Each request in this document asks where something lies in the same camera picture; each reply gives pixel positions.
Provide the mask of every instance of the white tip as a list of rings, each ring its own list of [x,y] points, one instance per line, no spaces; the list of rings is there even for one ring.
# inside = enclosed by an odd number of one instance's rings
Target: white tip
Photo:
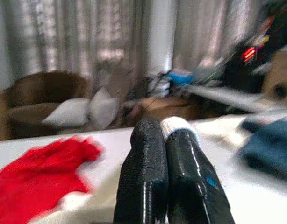
[[[165,140],[167,140],[167,138],[173,132],[175,132],[177,130],[181,130],[181,129],[186,129],[186,130],[191,131],[195,135],[197,143],[198,143],[199,147],[201,147],[200,140],[199,140],[199,137],[197,135],[197,131],[193,127],[191,127],[191,125],[186,120],[184,120],[183,118],[170,117],[170,118],[164,119],[160,123],[160,126],[161,126],[162,134],[163,134]]]

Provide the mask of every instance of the sheer curtain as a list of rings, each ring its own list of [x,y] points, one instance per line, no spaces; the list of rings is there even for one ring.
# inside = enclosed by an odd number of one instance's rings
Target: sheer curtain
[[[100,63],[128,62],[129,0],[3,0],[15,79],[68,70],[95,80]]]
[[[179,0],[173,68],[214,66],[252,34],[261,0]]]

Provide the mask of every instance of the red fabric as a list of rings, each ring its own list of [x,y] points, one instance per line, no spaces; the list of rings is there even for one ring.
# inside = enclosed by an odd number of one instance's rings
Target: red fabric
[[[88,192],[76,176],[85,161],[94,161],[101,147],[90,139],[56,141],[32,148],[0,171],[0,224],[25,224],[72,191]]]

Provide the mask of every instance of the brown armchair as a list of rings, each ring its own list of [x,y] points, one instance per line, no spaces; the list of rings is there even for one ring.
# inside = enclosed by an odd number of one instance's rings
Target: brown armchair
[[[89,97],[89,84],[73,73],[39,72],[16,81],[7,97],[13,138],[53,135],[58,130],[42,120],[68,99]]]

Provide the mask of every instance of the white pillow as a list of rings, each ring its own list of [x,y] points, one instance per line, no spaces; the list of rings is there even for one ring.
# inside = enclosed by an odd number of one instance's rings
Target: white pillow
[[[119,106],[119,98],[111,98],[102,87],[89,104],[89,115],[93,125],[98,129],[105,129],[116,118]]]
[[[62,102],[42,123],[54,128],[78,127],[88,122],[89,99],[74,98]]]

